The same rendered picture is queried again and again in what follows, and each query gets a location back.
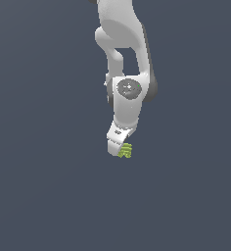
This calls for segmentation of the small yellow-green ridged object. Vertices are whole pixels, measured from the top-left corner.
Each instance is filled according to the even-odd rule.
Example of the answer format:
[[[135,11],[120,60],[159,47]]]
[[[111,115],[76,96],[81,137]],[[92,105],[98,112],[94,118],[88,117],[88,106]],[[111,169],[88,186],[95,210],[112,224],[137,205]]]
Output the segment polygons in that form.
[[[131,157],[131,151],[132,151],[132,145],[129,143],[124,143],[122,147],[120,148],[118,152],[119,158],[125,157],[130,158]]]

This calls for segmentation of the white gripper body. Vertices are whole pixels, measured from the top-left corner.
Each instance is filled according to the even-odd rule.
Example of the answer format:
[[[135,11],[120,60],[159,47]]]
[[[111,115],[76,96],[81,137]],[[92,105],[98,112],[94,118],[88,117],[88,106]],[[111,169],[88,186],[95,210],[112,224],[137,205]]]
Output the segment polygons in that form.
[[[111,127],[107,133],[108,139],[108,152],[116,156],[125,140],[136,130],[136,126],[134,127],[122,127],[117,125],[115,122],[112,122]]]

